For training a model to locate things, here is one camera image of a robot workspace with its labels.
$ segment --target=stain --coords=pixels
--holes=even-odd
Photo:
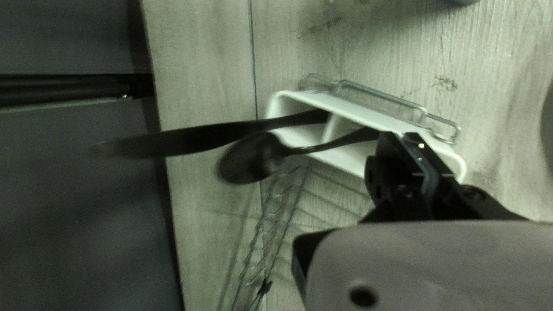
[[[313,27],[310,27],[308,30],[310,33],[321,33],[325,30],[328,30],[338,24],[340,24],[340,22],[344,19],[343,16],[338,16],[336,18],[333,18],[331,20],[328,20],[327,22],[325,23],[322,23],[322,24],[319,24],[319,25],[316,25],[316,26],[313,26]]]
[[[407,93],[405,93],[405,94],[399,96],[399,98],[404,99],[406,96],[409,96],[409,95],[411,95],[411,94],[413,94],[413,93],[416,93],[416,92],[418,92],[418,91],[420,91],[420,90],[422,90],[422,88],[418,88],[418,89],[416,89],[416,90],[412,90],[412,91],[410,91],[410,92],[407,92]]]
[[[453,79],[445,76],[435,76],[434,78],[437,82],[432,84],[432,86],[441,86],[450,92],[455,92],[459,88],[459,85]]]

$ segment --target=screw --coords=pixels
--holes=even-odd
[[[461,193],[471,200],[484,200],[486,198],[486,194],[482,190],[471,185],[462,185]]]

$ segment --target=cutlery compartment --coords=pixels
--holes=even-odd
[[[296,113],[313,110],[316,107],[282,94],[275,96],[271,101],[268,110],[267,118],[278,118]],[[283,143],[292,147],[303,147],[320,144],[322,136],[325,132],[325,124],[311,124],[290,126],[279,129],[274,129],[271,132],[275,133]]]

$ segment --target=spoon bowl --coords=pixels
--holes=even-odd
[[[309,147],[290,148],[270,132],[250,135],[231,146],[221,158],[218,172],[231,184],[249,184],[275,173],[289,155],[305,154],[342,147],[347,144],[372,141],[378,131],[363,127],[334,141]]]

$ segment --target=bolt hole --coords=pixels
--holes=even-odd
[[[369,308],[377,303],[377,297],[366,288],[354,288],[349,292],[349,299],[356,306]]]
[[[380,200],[380,198],[382,197],[382,189],[380,188],[380,186],[377,186],[376,188],[376,196],[377,200]]]

